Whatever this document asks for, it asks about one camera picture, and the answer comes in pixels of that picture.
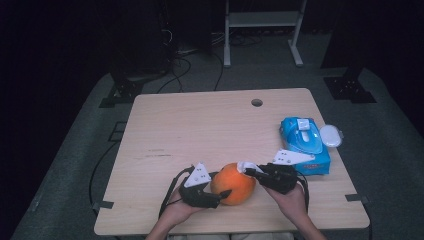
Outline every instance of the human hand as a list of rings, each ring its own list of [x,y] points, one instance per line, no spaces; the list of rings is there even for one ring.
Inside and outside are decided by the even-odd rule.
[[[167,218],[174,225],[177,225],[185,222],[192,214],[205,209],[206,208],[192,207],[183,202],[178,187],[172,192],[168,205],[161,218]]]
[[[206,208],[192,207],[183,202],[178,187],[172,192],[168,205],[146,240],[163,240],[172,228],[185,222],[193,213],[204,209]]]
[[[294,189],[287,194],[281,194],[267,187],[264,188],[275,202],[277,202],[280,211],[293,223],[296,224],[298,218],[307,215],[305,194],[299,184],[296,184]]]
[[[296,184],[294,189],[287,194],[281,194],[267,187],[264,188],[275,202],[277,202],[280,211],[299,229],[305,239],[326,239],[306,212],[305,193],[299,184]]]

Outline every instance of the hole in table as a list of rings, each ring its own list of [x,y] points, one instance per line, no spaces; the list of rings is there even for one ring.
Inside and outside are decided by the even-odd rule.
[[[255,107],[260,107],[260,106],[262,106],[262,104],[264,104],[264,103],[260,99],[253,99],[252,100],[252,105],[255,106]]]

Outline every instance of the floor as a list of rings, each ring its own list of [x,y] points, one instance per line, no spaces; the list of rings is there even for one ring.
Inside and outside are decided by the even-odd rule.
[[[295,66],[288,48],[290,35],[256,37],[254,40],[260,40],[257,44],[232,47],[230,68],[222,68],[223,47],[217,45],[214,54],[196,53],[175,60],[174,72],[182,75],[181,85],[176,80],[164,85],[175,78],[169,73],[147,83],[142,94],[159,90],[308,88],[326,123],[343,131],[345,138],[338,151],[357,192],[369,200],[372,239],[418,239],[424,235],[423,139],[382,80],[366,69],[359,81],[377,103],[353,104],[332,98],[323,78],[340,76],[345,69],[320,68],[330,36],[300,35],[298,48],[304,61],[301,68]],[[181,50],[190,47],[181,46]],[[96,216],[90,204],[90,195],[93,202],[102,200],[118,152],[119,143],[110,141],[109,135],[117,122],[128,119],[132,106],[99,108],[112,86],[109,74],[99,79],[12,239],[115,238],[94,233]],[[328,239],[369,239],[369,229],[324,233]]]

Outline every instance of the white shelf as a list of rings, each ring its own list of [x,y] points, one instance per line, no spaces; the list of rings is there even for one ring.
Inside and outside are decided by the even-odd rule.
[[[229,27],[296,26],[298,11],[289,12],[232,12]]]

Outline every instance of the blue package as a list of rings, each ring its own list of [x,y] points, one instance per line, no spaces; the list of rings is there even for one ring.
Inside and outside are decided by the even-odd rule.
[[[315,160],[296,164],[297,171],[303,175],[329,174],[330,155],[312,118],[285,118],[281,122],[280,134],[287,143],[287,150],[315,156]]]

